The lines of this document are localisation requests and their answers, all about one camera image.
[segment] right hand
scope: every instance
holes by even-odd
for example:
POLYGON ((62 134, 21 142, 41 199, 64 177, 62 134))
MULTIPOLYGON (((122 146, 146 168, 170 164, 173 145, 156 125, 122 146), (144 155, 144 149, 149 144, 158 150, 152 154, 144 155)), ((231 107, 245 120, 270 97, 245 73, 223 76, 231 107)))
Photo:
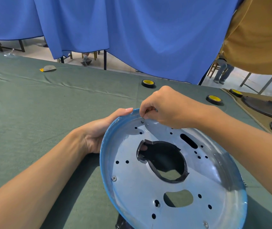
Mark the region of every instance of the right hand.
POLYGON ((171 128, 199 128, 210 109, 213 107, 163 86, 141 103, 140 116, 171 128))

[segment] hand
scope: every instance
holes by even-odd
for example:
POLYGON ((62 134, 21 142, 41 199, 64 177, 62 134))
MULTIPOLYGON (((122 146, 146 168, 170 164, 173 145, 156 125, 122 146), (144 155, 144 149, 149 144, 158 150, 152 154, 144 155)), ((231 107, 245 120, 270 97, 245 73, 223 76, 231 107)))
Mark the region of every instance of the hand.
POLYGON ((125 116, 133 112, 133 108, 119 108, 106 118, 89 122, 75 131, 81 133, 81 140, 84 142, 87 153, 100 153, 103 136, 110 124, 119 116, 125 116))
POLYGON ((198 128, 211 109, 214 107, 184 96, 169 86, 163 86, 141 103, 140 116, 157 120, 171 128, 198 128))

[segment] metal plate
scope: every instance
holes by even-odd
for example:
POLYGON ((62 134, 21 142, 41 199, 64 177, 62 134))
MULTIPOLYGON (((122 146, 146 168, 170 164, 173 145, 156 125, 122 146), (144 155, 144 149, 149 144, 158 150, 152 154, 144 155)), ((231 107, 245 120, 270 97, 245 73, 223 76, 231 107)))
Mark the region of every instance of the metal plate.
POLYGON ((100 151, 105 190, 126 221, 134 228, 242 228, 247 194, 231 156, 196 129, 171 129, 153 120, 141 121, 139 109, 117 118, 106 131, 100 151), (182 140, 182 133, 198 148, 182 140), (187 178, 176 184, 162 181, 148 162, 140 162, 136 153, 144 139, 177 146, 187 162, 187 178), (169 207, 164 194, 181 190, 191 192, 192 204, 169 207))

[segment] tiled floor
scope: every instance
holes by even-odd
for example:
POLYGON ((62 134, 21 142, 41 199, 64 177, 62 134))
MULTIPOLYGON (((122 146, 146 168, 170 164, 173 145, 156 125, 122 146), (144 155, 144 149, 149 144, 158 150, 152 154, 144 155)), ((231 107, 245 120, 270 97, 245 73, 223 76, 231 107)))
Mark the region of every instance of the tiled floor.
MULTIPOLYGON (((30 58, 56 61, 53 59, 49 48, 42 47, 42 45, 45 43, 42 37, 23 40, 23 42, 24 42, 26 52, 23 53, 20 51, 15 51, 14 54, 19 56, 30 57, 30 58)), ((3 46, 19 48, 18 41, 1 41, 1 43, 3 44, 3 46)), ((82 66, 80 63, 82 61, 81 53, 73 52, 72 56, 73 56, 73 59, 67 58, 65 59, 65 63, 82 66)), ((97 60, 94 60, 92 53, 89 55, 89 58, 92 59, 90 67, 103 69, 103 66, 104 66, 103 51, 101 51, 101 54, 98 55, 97 60)), ((150 77, 150 75, 135 72, 134 68, 130 67, 129 65, 125 64, 124 62, 120 61, 119 59, 117 59, 116 57, 112 56, 109 53, 107 54, 107 70, 118 71, 122 73, 130 73, 135 75, 144 75, 144 76, 150 77)), ((216 72, 217 71, 215 71, 211 79, 209 77, 206 77, 202 85, 216 87, 216 88, 226 88, 226 89, 234 88, 239 91, 254 93, 252 89, 246 86, 240 87, 240 84, 242 83, 244 78, 247 76, 248 72, 235 68, 233 72, 230 74, 229 78, 226 80, 224 85, 216 84, 213 82, 213 78, 216 75, 216 72)), ((249 79, 246 81, 246 84, 251 86, 255 90, 259 91, 271 77, 272 77, 271 75, 252 74, 249 77, 249 79)), ((272 83, 268 86, 268 88, 262 94, 267 96, 272 96, 272 83)))

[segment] jeans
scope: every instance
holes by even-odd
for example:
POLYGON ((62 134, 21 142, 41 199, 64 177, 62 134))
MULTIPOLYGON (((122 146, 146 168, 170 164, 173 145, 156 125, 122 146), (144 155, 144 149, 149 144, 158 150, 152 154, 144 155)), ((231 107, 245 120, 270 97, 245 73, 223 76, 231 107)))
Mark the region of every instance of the jeans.
POLYGON ((222 63, 219 65, 221 67, 219 68, 214 80, 220 80, 220 81, 225 82, 225 80, 229 77, 230 73, 233 71, 234 67, 230 64, 227 64, 227 63, 222 63))

